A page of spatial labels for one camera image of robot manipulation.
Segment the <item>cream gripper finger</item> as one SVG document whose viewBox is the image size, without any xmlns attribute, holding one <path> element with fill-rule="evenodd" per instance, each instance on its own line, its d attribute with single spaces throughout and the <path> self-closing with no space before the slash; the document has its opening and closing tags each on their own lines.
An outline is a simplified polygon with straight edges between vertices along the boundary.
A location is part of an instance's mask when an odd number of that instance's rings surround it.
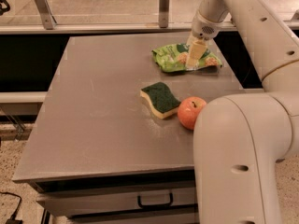
<svg viewBox="0 0 299 224">
<path fill-rule="evenodd" d="M 194 40 L 189 44 L 186 66 L 188 69 L 193 69 L 197 62 L 206 52 L 207 46 L 203 39 Z"/>
</svg>

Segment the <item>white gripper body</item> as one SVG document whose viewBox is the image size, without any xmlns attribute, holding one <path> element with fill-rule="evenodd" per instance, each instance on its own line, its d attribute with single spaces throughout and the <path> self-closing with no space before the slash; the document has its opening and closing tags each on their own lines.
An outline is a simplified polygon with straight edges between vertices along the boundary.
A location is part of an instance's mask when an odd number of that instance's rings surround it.
<svg viewBox="0 0 299 224">
<path fill-rule="evenodd" d="M 192 29 L 187 44 L 190 45 L 196 40 L 213 39 L 219 33 L 221 23 L 220 13 L 203 14 L 197 11 L 192 19 Z"/>
</svg>

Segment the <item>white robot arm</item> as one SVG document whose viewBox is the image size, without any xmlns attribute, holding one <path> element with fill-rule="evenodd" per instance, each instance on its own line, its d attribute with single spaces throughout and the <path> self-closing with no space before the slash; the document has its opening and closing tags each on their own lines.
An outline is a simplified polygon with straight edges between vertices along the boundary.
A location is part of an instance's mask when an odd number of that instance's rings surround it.
<svg viewBox="0 0 299 224">
<path fill-rule="evenodd" d="M 200 224 L 282 224 L 275 163 L 298 151 L 299 39 L 264 0 L 202 0 L 192 33 L 231 16 L 262 82 L 199 114 L 193 162 Z"/>
</svg>

